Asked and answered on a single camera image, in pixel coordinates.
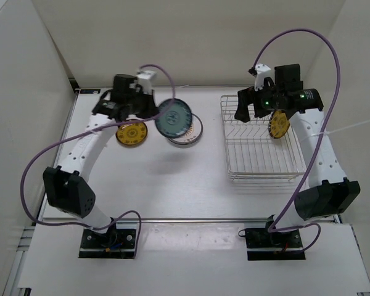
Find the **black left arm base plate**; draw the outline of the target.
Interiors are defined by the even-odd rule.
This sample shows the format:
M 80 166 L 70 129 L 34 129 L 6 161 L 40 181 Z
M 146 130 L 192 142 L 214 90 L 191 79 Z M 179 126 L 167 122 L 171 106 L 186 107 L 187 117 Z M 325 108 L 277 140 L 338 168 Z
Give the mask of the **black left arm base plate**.
M 106 233 L 85 229 L 81 238 L 79 258 L 135 259 L 139 231 L 135 228 L 111 226 Z

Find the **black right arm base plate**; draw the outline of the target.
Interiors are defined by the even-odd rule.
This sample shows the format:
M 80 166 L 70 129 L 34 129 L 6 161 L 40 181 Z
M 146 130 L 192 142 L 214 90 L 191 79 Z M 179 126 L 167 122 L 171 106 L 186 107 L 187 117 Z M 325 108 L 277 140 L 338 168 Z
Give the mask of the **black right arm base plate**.
M 245 228 L 238 232 L 245 239 L 248 261 L 305 260 L 298 230 L 269 233 L 263 228 Z

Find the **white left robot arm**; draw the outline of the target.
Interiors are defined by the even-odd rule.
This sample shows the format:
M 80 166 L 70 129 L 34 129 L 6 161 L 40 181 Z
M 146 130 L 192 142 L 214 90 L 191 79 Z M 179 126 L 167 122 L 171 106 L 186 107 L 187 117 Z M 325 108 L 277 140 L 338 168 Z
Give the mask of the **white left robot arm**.
M 89 175 L 107 142 L 117 132 L 117 123 L 130 115 L 144 119 L 158 114 L 152 88 L 155 76 L 151 70 L 140 70 L 135 76 L 115 75 L 112 89 L 101 94 L 92 110 L 87 135 L 77 140 L 55 168 L 48 167 L 43 173 L 49 205 L 83 223 L 104 247 L 116 242 L 117 232 L 113 219 L 96 205 L 96 195 L 88 185 Z

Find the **teal blue patterned plate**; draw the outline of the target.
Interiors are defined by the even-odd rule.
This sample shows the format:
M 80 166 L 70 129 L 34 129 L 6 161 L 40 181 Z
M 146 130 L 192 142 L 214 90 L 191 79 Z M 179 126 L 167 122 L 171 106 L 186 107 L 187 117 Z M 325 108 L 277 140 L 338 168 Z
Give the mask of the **teal blue patterned plate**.
M 167 99 L 158 106 L 161 117 L 155 120 L 157 131 L 166 138 L 175 139 L 183 136 L 192 125 L 191 108 L 181 99 Z

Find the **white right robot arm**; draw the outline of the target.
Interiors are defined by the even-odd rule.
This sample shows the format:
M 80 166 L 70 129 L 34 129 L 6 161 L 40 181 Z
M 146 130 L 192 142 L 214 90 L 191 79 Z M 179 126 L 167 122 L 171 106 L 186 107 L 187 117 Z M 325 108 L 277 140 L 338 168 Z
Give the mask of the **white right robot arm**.
M 280 214 L 271 216 L 265 226 L 265 241 L 274 247 L 285 246 L 290 233 L 314 226 L 318 219 L 343 213 L 360 193 L 357 181 L 350 181 L 340 166 L 326 124 L 330 113 L 324 112 L 317 89 L 306 89 L 298 64 L 270 68 L 253 66 L 253 86 L 238 91 L 235 119 L 250 120 L 254 116 L 282 115 L 295 131 L 306 171 Z

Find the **yellow brown plate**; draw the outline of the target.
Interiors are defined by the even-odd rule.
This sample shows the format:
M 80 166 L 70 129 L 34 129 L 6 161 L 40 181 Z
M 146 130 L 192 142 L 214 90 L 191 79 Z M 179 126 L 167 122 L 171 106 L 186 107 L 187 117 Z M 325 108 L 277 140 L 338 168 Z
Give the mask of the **yellow brown plate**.
M 268 132 L 273 139 L 280 139 L 284 137 L 289 128 L 289 120 L 282 110 L 276 110 L 271 114 L 268 124 Z

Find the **white plate orange sunburst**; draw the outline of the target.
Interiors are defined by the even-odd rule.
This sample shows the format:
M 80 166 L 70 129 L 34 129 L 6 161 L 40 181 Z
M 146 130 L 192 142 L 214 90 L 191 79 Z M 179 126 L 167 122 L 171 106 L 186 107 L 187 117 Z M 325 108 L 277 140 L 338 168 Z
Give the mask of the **white plate orange sunburst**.
M 193 113 L 192 114 L 192 125 L 187 130 L 187 132 L 181 137 L 171 139 L 171 140 L 173 142 L 180 142 L 180 143 L 195 142 L 195 141 L 198 141 L 202 137 L 203 131 L 204 131 L 204 126 L 203 126 L 201 119 Z

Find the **yellow patterned plate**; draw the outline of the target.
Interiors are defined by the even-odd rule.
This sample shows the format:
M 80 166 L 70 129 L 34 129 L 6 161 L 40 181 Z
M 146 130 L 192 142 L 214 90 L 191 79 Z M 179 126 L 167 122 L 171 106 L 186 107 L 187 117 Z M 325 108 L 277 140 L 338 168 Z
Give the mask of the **yellow patterned plate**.
M 145 123 L 132 123 L 121 125 L 115 137 L 117 141 L 126 147 L 141 145 L 147 138 L 148 128 Z

